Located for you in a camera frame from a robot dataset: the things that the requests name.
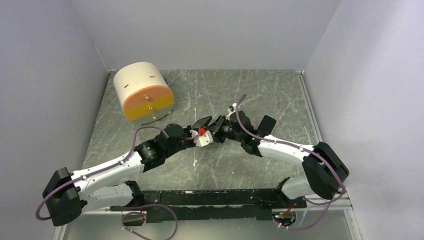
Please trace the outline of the black phone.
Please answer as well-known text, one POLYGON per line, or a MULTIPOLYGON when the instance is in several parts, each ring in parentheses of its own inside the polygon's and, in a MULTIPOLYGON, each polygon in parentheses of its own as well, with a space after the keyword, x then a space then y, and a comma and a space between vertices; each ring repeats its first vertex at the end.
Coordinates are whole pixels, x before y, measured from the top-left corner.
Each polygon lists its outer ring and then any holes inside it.
POLYGON ((212 120, 212 116, 203 117, 197 120, 193 125, 192 129, 198 131, 201 128, 206 128, 212 120))

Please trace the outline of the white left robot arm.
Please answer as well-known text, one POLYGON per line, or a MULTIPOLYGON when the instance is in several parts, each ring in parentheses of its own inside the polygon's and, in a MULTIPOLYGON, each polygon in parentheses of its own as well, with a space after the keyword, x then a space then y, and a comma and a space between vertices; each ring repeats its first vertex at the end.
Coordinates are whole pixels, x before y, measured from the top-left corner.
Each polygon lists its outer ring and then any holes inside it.
POLYGON ((50 220, 55 227, 66 225, 82 213, 112 206, 137 210, 143 203, 143 192, 135 181, 121 183, 125 177, 137 176, 163 165, 176 153, 195 147, 205 134, 204 127, 183 128, 172 123, 160 128, 150 140, 136 144, 115 159, 82 170, 56 170, 42 192, 42 203, 35 216, 50 220))

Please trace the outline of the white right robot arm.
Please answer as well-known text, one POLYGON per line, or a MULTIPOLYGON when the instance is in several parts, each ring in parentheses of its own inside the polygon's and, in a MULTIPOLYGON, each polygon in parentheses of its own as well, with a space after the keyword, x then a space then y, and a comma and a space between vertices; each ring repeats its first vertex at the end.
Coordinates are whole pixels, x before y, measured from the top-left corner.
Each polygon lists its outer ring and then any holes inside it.
POLYGON ((332 200, 340 194, 350 172, 334 150, 322 141, 307 145, 279 139, 272 135, 276 124, 276 119, 264 115, 259 125, 253 127, 240 110, 219 116, 208 123, 205 131, 214 142, 237 141, 250 155, 281 160, 303 169, 303 175, 283 180, 276 188, 275 202, 282 208, 299 197, 315 194, 332 200))

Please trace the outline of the white cylindrical drawer box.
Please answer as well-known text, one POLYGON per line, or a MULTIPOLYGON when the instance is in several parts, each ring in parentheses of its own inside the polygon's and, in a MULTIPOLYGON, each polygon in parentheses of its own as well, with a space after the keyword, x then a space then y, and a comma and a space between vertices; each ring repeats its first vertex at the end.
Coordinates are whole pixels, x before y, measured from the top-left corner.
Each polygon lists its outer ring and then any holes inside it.
POLYGON ((118 70, 113 86, 124 117, 135 125, 150 124, 171 114, 173 92, 150 62, 136 62, 118 70))

